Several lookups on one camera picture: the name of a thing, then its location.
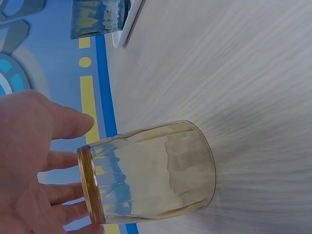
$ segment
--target table surface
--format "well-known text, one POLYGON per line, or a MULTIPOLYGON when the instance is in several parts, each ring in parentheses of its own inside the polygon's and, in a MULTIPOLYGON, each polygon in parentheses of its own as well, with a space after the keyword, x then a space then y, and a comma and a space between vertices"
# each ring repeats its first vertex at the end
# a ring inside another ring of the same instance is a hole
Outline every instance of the table surface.
POLYGON ((188 119, 216 162, 209 208, 141 233, 311 233, 312 1, 146 0, 106 47, 118 132, 188 119))

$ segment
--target yellow dot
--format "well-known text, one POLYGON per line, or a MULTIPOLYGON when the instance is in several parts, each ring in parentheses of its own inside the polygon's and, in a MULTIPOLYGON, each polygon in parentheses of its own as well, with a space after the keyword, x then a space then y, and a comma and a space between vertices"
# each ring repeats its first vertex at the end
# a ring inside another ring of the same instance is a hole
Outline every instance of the yellow dot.
POLYGON ((92 61, 89 57, 83 57, 79 60, 80 67, 84 67, 84 68, 90 67, 91 63, 92 61))

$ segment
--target blue glass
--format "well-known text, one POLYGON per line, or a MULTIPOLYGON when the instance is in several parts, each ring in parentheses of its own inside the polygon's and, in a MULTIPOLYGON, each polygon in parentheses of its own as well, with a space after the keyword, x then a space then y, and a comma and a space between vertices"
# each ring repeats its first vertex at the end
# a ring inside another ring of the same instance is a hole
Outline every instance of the blue glass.
POLYGON ((120 31, 129 9, 130 0, 73 0, 71 38, 120 31))

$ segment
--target yellow stripe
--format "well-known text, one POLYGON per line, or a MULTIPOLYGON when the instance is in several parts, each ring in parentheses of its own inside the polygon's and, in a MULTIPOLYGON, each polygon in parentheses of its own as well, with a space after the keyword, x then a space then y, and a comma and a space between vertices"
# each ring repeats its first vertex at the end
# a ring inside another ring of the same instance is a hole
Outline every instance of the yellow stripe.
POLYGON ((90 48, 91 40, 90 38, 79 38, 79 49, 90 48))
MULTIPOLYGON (((81 90, 82 111, 86 114, 91 115, 94 118, 95 122, 93 128, 86 134, 86 141, 87 144, 89 144, 100 140, 98 132, 98 119, 97 119, 96 102, 94 98, 92 76, 80 77, 80 90, 81 90)), ((118 225, 106 224, 104 225, 104 228, 106 234, 120 234, 118 225)))
POLYGON ((106 224, 104 228, 106 234, 120 234, 119 227, 116 224, 106 224))

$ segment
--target fingernail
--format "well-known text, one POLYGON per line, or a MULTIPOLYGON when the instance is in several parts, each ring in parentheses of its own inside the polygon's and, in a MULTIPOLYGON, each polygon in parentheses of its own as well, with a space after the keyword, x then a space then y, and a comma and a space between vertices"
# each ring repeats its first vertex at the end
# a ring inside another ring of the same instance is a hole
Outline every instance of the fingernail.
POLYGON ((86 118, 89 119, 88 121, 94 122, 94 118, 91 115, 89 115, 89 114, 84 114, 84 115, 85 115, 86 118))

